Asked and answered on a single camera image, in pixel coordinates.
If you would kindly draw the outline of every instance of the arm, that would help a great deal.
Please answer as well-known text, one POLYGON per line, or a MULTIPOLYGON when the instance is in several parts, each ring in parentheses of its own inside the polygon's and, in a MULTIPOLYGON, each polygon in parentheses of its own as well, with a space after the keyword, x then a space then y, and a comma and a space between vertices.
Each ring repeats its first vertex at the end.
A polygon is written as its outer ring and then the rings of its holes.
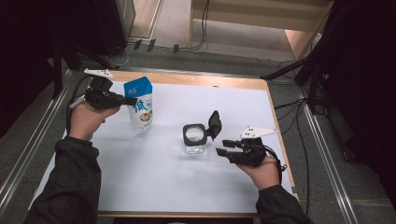
POLYGON ((24 223, 96 223, 101 170, 93 133, 119 108, 95 110, 83 102, 74 109, 69 136, 55 146, 55 167, 24 223))
POLYGON ((259 189, 256 203, 262 223, 313 223, 297 199, 280 185, 275 161, 266 156, 258 167, 237 165, 248 174, 259 189))

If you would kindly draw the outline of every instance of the metal frame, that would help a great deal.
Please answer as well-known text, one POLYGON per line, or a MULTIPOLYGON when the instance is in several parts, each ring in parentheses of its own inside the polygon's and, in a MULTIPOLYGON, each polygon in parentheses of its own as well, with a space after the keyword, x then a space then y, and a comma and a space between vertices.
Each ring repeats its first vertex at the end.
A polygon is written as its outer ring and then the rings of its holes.
POLYGON ((21 179, 27 170, 27 167, 29 166, 38 146, 41 143, 41 140, 46 134, 47 129, 52 123, 56 112, 58 111, 62 101, 64 100, 64 97, 66 96, 69 89, 69 80, 71 79, 71 76, 72 72, 70 70, 67 70, 64 75, 65 85, 63 90, 59 94, 58 98, 51 100, 51 102, 49 103, 46 112, 39 121, 37 127, 35 128, 35 131, 33 132, 20 157, 18 158, 2 188, 0 189, 0 218, 4 214, 6 207, 12 198, 12 195, 20 184, 21 179))
MULTIPOLYGON (((306 93, 301 87, 298 87, 298 92, 300 98, 306 97, 306 93)), ((311 128, 312 134, 314 135, 315 141, 317 143, 320 157, 323 160, 324 167, 326 169, 330 183, 332 184, 332 190, 334 191, 335 198, 337 199, 338 205, 340 206, 340 210, 343 214, 344 220, 348 224, 358 224, 359 221, 356 217, 352 203, 347 194, 347 190, 344 187, 340 175, 338 174, 337 168, 334 164, 334 161, 332 160, 331 152, 327 147, 326 140, 320 130, 317 116, 312 115, 308 106, 304 107, 304 112, 306 115, 306 119, 308 120, 308 124, 311 128)))

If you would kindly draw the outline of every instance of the white tabletop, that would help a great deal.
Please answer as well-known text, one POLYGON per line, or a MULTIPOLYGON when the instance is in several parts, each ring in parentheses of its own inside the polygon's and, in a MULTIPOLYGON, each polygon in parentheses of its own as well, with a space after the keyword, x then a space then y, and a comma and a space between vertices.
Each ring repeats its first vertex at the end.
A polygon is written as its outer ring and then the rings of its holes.
MULTIPOLYGON (((115 82, 111 90, 123 94, 122 84, 115 82)), ((153 83, 153 121, 147 131, 134 133, 122 106, 94 134, 102 169, 99 213, 256 214, 259 195, 251 179, 215 150, 223 139, 239 140, 248 125, 276 128, 267 91, 153 83), (215 142, 208 139, 202 154, 186 154, 183 126, 203 123, 207 128, 214 110, 219 111, 221 133, 215 142)), ((277 134, 262 141, 283 164, 277 134)), ((36 196, 52 168, 53 160, 36 196)), ((286 173, 282 185, 291 193, 286 173)))

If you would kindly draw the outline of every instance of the black jacket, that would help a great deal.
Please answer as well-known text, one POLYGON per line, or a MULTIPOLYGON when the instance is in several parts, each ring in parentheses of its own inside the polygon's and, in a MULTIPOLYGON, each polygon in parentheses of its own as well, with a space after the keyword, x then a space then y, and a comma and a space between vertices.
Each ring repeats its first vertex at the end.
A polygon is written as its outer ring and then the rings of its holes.
MULTIPOLYGON (((24 223, 96 223, 101 187, 99 155, 91 142, 67 137, 55 146, 55 167, 24 223)), ((262 223, 312 223, 280 185, 259 191, 262 223)))

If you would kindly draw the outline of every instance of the blue milk carton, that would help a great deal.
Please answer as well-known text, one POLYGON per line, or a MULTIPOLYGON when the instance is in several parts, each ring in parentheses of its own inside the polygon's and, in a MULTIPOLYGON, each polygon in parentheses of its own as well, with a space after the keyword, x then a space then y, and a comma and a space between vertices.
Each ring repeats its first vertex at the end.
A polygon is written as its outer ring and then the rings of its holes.
POLYGON ((147 77, 125 83, 125 97, 137 98, 136 105, 128 105, 134 131, 145 131, 152 122, 152 85, 147 77))

